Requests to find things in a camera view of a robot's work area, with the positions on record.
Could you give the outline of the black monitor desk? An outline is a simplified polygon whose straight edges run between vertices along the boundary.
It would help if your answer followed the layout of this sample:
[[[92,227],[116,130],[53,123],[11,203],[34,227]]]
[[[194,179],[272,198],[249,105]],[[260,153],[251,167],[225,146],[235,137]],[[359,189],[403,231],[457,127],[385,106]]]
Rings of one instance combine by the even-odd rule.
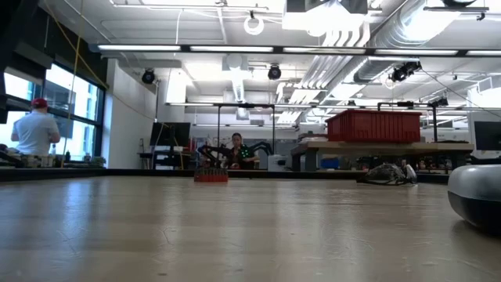
[[[141,168],[148,170],[191,170],[196,167],[195,153],[176,150],[154,150],[138,153]]]

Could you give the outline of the white pedestal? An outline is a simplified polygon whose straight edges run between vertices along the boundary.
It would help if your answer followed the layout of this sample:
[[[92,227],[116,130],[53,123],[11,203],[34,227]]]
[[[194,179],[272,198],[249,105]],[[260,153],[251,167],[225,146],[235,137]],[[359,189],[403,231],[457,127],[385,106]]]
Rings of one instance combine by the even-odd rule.
[[[269,172],[285,172],[287,170],[287,156],[273,154],[268,155]]]

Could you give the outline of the red ribbed plastic bin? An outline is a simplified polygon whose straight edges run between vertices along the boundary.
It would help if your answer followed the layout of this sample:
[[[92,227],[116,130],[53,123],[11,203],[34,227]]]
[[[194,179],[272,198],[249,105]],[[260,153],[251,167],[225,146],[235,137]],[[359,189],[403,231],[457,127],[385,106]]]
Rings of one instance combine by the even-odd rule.
[[[329,141],[346,143],[418,143],[420,113],[345,110],[326,120]]]

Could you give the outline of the silver round ceiling duct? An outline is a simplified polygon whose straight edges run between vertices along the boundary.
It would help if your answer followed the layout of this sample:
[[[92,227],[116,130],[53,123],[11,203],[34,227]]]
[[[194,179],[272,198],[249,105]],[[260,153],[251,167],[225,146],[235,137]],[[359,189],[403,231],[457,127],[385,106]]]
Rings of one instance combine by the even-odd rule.
[[[369,47],[418,48],[442,33],[469,4],[455,0],[408,0],[382,25]]]

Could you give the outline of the wooden workbench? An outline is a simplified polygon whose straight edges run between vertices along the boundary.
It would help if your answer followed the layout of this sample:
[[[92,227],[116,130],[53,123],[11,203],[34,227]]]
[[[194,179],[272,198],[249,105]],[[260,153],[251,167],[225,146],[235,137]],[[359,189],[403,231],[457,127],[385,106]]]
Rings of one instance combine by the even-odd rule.
[[[457,167],[460,157],[474,151],[470,143],[346,143],[330,141],[308,141],[299,144],[290,152],[293,172],[301,172],[301,157],[305,156],[304,172],[317,170],[319,154],[338,156],[418,156],[433,154],[448,154]]]

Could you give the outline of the small red ribbed holder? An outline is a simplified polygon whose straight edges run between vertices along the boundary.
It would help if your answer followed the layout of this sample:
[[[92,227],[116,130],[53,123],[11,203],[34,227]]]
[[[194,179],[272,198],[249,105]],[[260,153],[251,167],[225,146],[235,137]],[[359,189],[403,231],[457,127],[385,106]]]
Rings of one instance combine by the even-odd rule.
[[[194,181],[199,183],[227,183],[228,180],[224,168],[198,168],[194,173]]]

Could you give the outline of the white ceiling air unit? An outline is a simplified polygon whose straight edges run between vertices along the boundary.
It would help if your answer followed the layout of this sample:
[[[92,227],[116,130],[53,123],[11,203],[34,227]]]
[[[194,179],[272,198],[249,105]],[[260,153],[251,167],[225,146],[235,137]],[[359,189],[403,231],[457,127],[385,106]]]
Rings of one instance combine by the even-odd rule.
[[[357,30],[366,19],[367,0],[286,0],[282,29],[319,37],[330,31]]]

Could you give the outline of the black background rig frame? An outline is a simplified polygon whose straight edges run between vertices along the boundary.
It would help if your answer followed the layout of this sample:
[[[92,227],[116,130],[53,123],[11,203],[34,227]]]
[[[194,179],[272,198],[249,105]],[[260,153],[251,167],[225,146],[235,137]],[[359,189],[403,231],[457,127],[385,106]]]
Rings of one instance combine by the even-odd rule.
[[[272,142],[260,142],[255,143],[252,146],[248,146],[244,137],[239,132],[234,132],[230,137],[230,143],[232,145],[231,148],[222,147],[220,145],[221,138],[221,128],[222,128],[222,119],[221,119],[221,110],[223,107],[235,107],[237,110],[249,110],[256,108],[263,109],[271,109],[273,113],[275,113],[275,107],[270,104],[254,104],[254,103],[223,103],[216,105],[218,109],[218,117],[217,117],[217,146],[213,149],[218,154],[218,157],[222,155],[224,157],[224,161],[222,162],[223,166],[227,169],[243,169],[243,170],[252,170],[256,163],[260,160],[260,157],[257,156],[256,152],[258,150],[263,150],[267,153],[268,156],[273,155],[275,153],[275,142],[276,142],[276,124],[272,123]]]

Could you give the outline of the black computer monitor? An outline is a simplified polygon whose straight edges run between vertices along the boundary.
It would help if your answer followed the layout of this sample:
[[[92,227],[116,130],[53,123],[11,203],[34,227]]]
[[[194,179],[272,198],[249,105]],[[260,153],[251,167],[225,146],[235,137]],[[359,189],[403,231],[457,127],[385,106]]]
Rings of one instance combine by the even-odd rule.
[[[189,122],[155,122],[153,124],[151,146],[183,146],[189,145]]]
[[[476,121],[474,138],[477,150],[501,150],[501,122]]]

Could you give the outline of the white ceiling pipe bundle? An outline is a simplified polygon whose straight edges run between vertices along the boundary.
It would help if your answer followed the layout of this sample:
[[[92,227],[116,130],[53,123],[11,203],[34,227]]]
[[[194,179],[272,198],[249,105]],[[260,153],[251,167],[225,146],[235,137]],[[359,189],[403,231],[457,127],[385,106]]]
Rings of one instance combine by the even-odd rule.
[[[354,29],[329,31],[322,47],[363,47],[370,40],[370,26],[364,21]],[[315,56],[297,85],[300,89],[324,89],[351,60],[351,56]]]

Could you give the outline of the person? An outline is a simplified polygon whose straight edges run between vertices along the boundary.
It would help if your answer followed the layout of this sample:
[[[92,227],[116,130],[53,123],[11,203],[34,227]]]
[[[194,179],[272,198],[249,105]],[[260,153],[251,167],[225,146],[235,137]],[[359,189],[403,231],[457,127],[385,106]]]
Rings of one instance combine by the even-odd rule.
[[[259,160],[259,157],[248,146],[243,144],[241,134],[235,132],[232,135],[232,144],[231,157],[227,159],[228,168],[243,170],[254,169],[255,162]]]
[[[50,146],[60,141],[56,120],[48,108],[45,99],[33,99],[31,112],[14,122],[11,140],[18,142],[16,149],[22,154],[48,156]]]

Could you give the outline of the long linear ceiling light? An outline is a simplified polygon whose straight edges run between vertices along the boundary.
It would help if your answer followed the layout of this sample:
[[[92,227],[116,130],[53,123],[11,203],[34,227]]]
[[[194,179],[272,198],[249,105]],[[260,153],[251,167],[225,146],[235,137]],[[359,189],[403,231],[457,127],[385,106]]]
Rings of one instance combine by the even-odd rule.
[[[171,107],[240,107],[240,108],[273,108],[281,110],[298,109],[328,109],[328,110],[431,110],[426,103],[378,103],[376,106],[346,106],[346,105],[312,105],[312,104],[266,104],[266,103],[165,103]]]
[[[132,45],[93,44],[92,52],[250,53],[318,56],[501,57],[501,49],[389,49],[367,47],[264,45]]]

